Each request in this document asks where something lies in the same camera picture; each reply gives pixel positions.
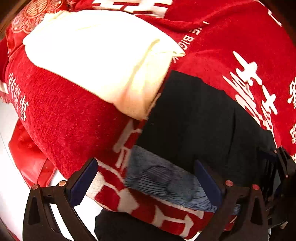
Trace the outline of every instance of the folded cloth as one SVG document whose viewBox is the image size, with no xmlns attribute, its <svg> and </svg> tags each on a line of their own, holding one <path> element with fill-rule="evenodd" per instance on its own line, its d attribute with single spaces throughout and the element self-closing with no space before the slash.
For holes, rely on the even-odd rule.
<svg viewBox="0 0 296 241">
<path fill-rule="evenodd" d="M 132 149 L 125 185 L 193 210 L 217 210 L 196 176 L 137 145 Z M 235 208 L 234 214 L 238 210 L 239 206 Z"/>
<path fill-rule="evenodd" d="M 66 42 L 67 48 L 57 45 L 59 41 Z M 94 43 L 98 47 L 87 50 Z M 114 11 L 46 14 L 23 44 L 36 66 L 70 80 L 137 120 L 147 116 L 172 57 L 185 55 L 153 25 Z"/>
<path fill-rule="evenodd" d="M 192 174 L 194 161 L 202 160 L 225 180 L 244 187 L 261 184 L 266 160 L 258 150 L 276 148 L 271 131 L 263 130 L 224 91 L 176 71 L 171 72 L 137 145 Z"/>
<path fill-rule="evenodd" d="M 66 0 L 31 0 L 12 20 L 6 29 L 5 38 L 0 43 L 0 98 L 5 103 L 13 101 L 8 95 L 5 78 L 8 59 L 22 46 L 24 38 L 42 21 L 46 13 L 68 10 Z"/>
<path fill-rule="evenodd" d="M 96 217 L 94 232 L 100 241 L 184 241 L 180 236 L 162 231 L 128 213 L 115 213 L 106 209 Z"/>
</svg>

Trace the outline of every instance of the cream fabric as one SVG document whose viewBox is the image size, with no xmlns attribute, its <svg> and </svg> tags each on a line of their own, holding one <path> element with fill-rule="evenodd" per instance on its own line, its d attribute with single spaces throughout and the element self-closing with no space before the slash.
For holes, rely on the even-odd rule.
<svg viewBox="0 0 296 241">
<path fill-rule="evenodd" d="M 6 85 L 6 83 L 2 82 L 1 80 L 0 80 L 0 91 L 8 94 L 7 85 Z"/>
<path fill-rule="evenodd" d="M 146 117 L 172 57 L 184 51 L 168 35 L 125 12 L 60 11 L 23 40 L 28 58 L 122 113 Z"/>
</svg>

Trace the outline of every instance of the black plastic bracket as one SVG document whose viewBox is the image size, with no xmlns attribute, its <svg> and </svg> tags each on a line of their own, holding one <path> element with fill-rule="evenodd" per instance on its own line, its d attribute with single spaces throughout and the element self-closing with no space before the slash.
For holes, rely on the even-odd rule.
<svg viewBox="0 0 296 241">
<path fill-rule="evenodd" d="M 56 204 L 61 217 L 74 240 L 96 241 L 74 210 L 81 203 L 98 171 L 97 160 L 92 158 L 69 181 L 53 187 L 31 188 L 23 223 L 24 241 L 68 241 L 54 218 L 50 204 Z"/>
<path fill-rule="evenodd" d="M 225 188 L 222 206 L 196 241 L 268 241 L 267 214 L 261 191 L 235 185 L 225 185 Z M 237 203 L 241 204 L 241 210 L 235 225 L 228 235 L 221 238 Z"/>
</svg>

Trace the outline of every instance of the chinese characters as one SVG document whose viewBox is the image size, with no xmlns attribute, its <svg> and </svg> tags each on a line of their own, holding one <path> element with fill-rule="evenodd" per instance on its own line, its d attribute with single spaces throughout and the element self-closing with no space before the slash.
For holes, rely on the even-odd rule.
<svg viewBox="0 0 296 241">
<path fill-rule="evenodd" d="M 12 103 L 16 108 L 16 111 L 20 114 L 21 120 L 26 121 L 26 111 L 27 107 L 29 106 L 29 102 L 26 101 L 25 95 L 21 95 L 21 89 L 19 84 L 16 83 L 16 78 L 13 76 L 13 73 L 9 74 L 8 91 L 10 92 Z"/>
<path fill-rule="evenodd" d="M 150 14 L 158 18 L 164 18 L 172 0 L 126 0 L 116 2 L 112 0 L 94 0 L 93 8 L 96 10 L 115 9 L 133 14 Z"/>
<path fill-rule="evenodd" d="M 47 7 L 48 2 L 44 0 L 32 0 L 26 7 L 25 13 L 30 17 L 41 14 Z"/>
<path fill-rule="evenodd" d="M 292 137 L 292 144 L 296 143 L 296 123 L 292 125 L 292 129 L 290 130 L 290 134 Z"/>
<path fill-rule="evenodd" d="M 296 153 L 295 153 L 295 155 L 293 155 L 291 157 L 292 157 L 293 161 L 296 163 Z"/>
<path fill-rule="evenodd" d="M 274 137 L 271 113 L 273 112 L 275 115 L 278 114 L 278 111 L 274 105 L 276 95 L 270 94 L 267 88 L 263 85 L 261 78 L 256 73 L 258 65 L 255 62 L 247 63 L 237 52 L 234 51 L 233 54 L 241 66 L 243 66 L 244 70 L 241 71 L 238 68 L 236 69 L 236 73 L 239 77 L 230 72 L 232 81 L 225 76 L 223 76 L 223 78 L 238 92 L 238 94 L 235 95 L 236 101 L 245 110 L 248 109 L 255 121 L 260 126 L 262 124 L 267 130 L 270 130 Z M 261 101 L 259 110 L 257 109 L 254 96 L 250 91 L 250 86 L 253 86 L 254 84 L 252 79 L 255 79 L 257 84 L 262 86 L 262 91 L 265 96 L 265 100 Z"/>
<path fill-rule="evenodd" d="M 288 103 L 291 104 L 293 101 L 294 109 L 296 109 L 296 77 L 295 77 L 295 81 L 292 81 L 290 84 L 289 93 L 291 97 L 288 99 Z"/>
</svg>

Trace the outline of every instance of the red blanket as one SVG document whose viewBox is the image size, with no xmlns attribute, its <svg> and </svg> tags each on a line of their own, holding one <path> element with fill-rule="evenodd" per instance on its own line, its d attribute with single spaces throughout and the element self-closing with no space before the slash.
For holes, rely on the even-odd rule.
<svg viewBox="0 0 296 241">
<path fill-rule="evenodd" d="M 92 2 L 69 3 L 75 11 L 110 8 L 104 5 L 106 1 Z M 262 128 L 273 132 L 278 146 L 284 145 L 291 155 L 296 153 L 296 51 L 261 3 L 159 0 L 151 1 L 146 12 L 137 12 L 144 11 L 141 3 L 114 2 L 112 6 L 164 18 L 139 15 L 186 51 L 185 57 L 173 60 L 171 69 L 224 90 Z M 67 47 L 67 43 L 57 44 Z M 93 47 L 99 46 L 94 43 L 87 51 Z M 128 118 L 84 89 L 37 68 L 23 47 L 11 56 L 5 81 L 26 130 L 66 178 L 89 157 L 98 159 L 99 172 L 88 195 L 100 205 L 188 239 L 207 224 L 210 213 L 172 206 L 124 186 L 130 148 L 144 122 Z"/>
</svg>

